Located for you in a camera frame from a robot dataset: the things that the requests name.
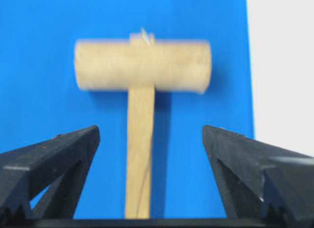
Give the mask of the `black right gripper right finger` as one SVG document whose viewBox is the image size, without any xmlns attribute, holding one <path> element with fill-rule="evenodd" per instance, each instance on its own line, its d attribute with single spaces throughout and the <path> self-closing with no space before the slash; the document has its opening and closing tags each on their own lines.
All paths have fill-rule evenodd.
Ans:
<svg viewBox="0 0 314 228">
<path fill-rule="evenodd" d="M 203 145 L 228 218 L 314 218 L 314 159 L 206 125 Z"/>
</svg>

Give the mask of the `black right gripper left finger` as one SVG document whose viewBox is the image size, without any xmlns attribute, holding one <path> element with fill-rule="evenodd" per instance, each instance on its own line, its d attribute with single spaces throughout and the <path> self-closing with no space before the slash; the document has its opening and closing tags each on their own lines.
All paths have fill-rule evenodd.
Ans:
<svg viewBox="0 0 314 228">
<path fill-rule="evenodd" d="M 1 153 L 0 218 L 73 218 L 99 143 L 93 125 Z"/>
</svg>

